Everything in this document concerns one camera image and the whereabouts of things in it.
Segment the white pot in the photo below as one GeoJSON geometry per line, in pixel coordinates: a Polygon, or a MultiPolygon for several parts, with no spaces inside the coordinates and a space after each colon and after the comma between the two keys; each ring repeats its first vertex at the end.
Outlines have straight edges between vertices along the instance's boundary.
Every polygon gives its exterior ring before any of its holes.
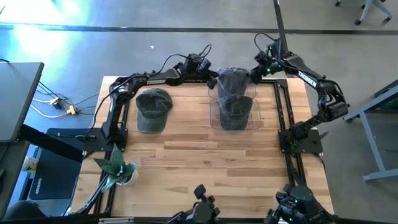
{"type": "Polygon", "coordinates": [[[123,184],[121,184],[121,183],[119,183],[119,182],[117,182],[116,184],[117,185],[120,185],[120,186],[134,186],[134,185],[136,185],[137,184],[137,181],[138,181],[138,171],[137,171],[137,169],[132,173],[132,176],[131,176],[131,178],[130,178],[130,180],[129,181],[127,181],[126,183],[123,183],[123,184]]]}

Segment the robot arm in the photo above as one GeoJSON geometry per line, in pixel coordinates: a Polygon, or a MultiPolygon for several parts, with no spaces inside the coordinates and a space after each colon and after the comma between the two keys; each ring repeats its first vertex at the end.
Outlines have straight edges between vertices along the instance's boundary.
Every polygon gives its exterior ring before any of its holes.
{"type": "Polygon", "coordinates": [[[287,74],[298,76],[317,91],[318,113],[307,121],[300,121],[289,128],[296,141],[305,139],[312,127],[333,121],[348,113],[349,105],[338,84],[312,71],[304,64],[300,56],[292,52],[283,52],[280,40],[275,40],[274,43],[268,45],[267,53],[260,51],[254,59],[259,63],[250,74],[255,84],[260,82],[262,76],[285,71],[287,74]]]}
{"type": "Polygon", "coordinates": [[[119,77],[109,86],[111,104],[107,120],[102,124],[101,132],[105,142],[115,143],[120,138],[119,117],[123,106],[132,99],[138,89],[148,85],[167,84],[178,86],[184,82],[205,82],[213,89],[218,73],[209,70],[211,62],[200,54],[190,54],[185,62],[178,63],[165,72],[134,73],[129,77],[119,77]]]}

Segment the gray cap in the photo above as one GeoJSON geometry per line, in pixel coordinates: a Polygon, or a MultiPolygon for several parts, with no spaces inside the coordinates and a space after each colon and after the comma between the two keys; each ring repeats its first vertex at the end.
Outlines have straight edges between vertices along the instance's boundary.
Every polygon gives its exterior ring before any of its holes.
{"type": "Polygon", "coordinates": [[[245,130],[253,100],[247,96],[226,96],[218,99],[221,127],[227,131],[245,130]]]}
{"type": "Polygon", "coordinates": [[[160,88],[143,91],[137,98],[137,127],[143,133],[160,133],[166,127],[167,112],[173,108],[171,96],[160,88]]]}
{"type": "Polygon", "coordinates": [[[218,71],[218,98],[240,95],[243,96],[249,82],[249,71],[239,67],[229,67],[218,71]]]}

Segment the concrete floor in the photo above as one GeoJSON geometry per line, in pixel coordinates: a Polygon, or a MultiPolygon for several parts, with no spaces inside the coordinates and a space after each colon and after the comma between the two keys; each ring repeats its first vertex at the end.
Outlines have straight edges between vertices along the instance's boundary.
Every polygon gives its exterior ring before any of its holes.
{"type": "MultiPolygon", "coordinates": [[[[0,21],[82,26],[277,28],[271,0],[169,0],[167,4],[161,0],[10,2],[0,14],[0,21]]],[[[385,15],[376,8],[370,10],[361,26],[355,26],[353,22],[361,12],[361,3],[356,1],[344,2],[340,8],[329,0],[280,0],[280,3],[287,29],[398,29],[395,19],[381,26],[385,15]]],[[[386,1],[386,6],[397,15],[397,1],[386,1]]],[[[70,101],[78,102],[98,92],[104,75],[157,70],[169,54],[200,52],[208,43],[213,44],[208,56],[213,69],[252,68],[256,65],[252,58],[257,53],[253,37],[253,34],[49,32],[21,26],[16,30],[0,30],[0,58],[44,62],[41,82],[67,95],[70,101]]],[[[287,38],[290,50],[300,54],[309,67],[340,84],[352,109],[398,77],[395,59],[398,49],[393,47],[397,36],[288,35],[287,38]]],[[[259,39],[259,44],[266,45],[266,39],[259,39]]],[[[173,58],[168,65],[178,61],[180,58],[173,58]]],[[[315,113],[317,96],[312,90],[308,92],[315,113]]],[[[95,104],[93,98],[82,106],[95,104]]],[[[58,112],[45,105],[40,109],[48,114],[58,112]]],[[[25,123],[46,131],[52,127],[85,128],[91,120],[92,116],[84,115],[47,119],[30,110],[25,123]]],[[[377,166],[361,122],[345,124],[338,119],[320,125],[319,129],[330,132],[322,143],[335,213],[346,218],[396,222],[398,178],[363,182],[362,175],[377,171],[377,166]]],[[[391,163],[389,167],[398,167],[398,154],[384,153],[384,156],[391,163]]],[[[50,210],[46,203],[43,207],[49,215],[65,209],[50,210]]]]}

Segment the butcher block tabletop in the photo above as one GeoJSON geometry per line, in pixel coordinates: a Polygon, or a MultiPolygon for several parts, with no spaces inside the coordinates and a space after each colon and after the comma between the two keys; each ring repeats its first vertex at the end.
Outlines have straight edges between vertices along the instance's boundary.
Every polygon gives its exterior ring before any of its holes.
{"type": "MultiPolygon", "coordinates": [[[[98,102],[108,94],[109,85],[117,77],[104,77],[98,102]]],[[[288,78],[295,121],[311,117],[304,82],[288,78]]],[[[136,100],[131,100],[126,127],[129,130],[124,159],[139,164],[135,186],[116,186],[112,216],[171,217],[192,208],[193,194],[199,184],[207,195],[214,195],[220,208],[219,217],[264,218],[269,208],[276,208],[275,194],[289,182],[284,155],[279,148],[280,129],[274,87],[256,85],[262,126],[257,130],[228,132],[210,126],[210,101],[205,84],[186,83],[180,86],[156,85],[171,95],[174,107],[160,134],[144,134],[137,129],[136,100]]],[[[285,99],[281,90],[284,114],[285,99]]],[[[107,99],[97,115],[96,127],[106,120],[107,99]]],[[[285,116],[286,126],[289,121],[285,116]]],[[[83,161],[72,202],[72,212],[81,208],[95,191],[101,169],[93,158],[83,161]]],[[[302,154],[308,186],[317,200],[333,213],[328,183],[319,158],[302,154]]],[[[103,196],[103,211],[108,194],[103,196]]]]}

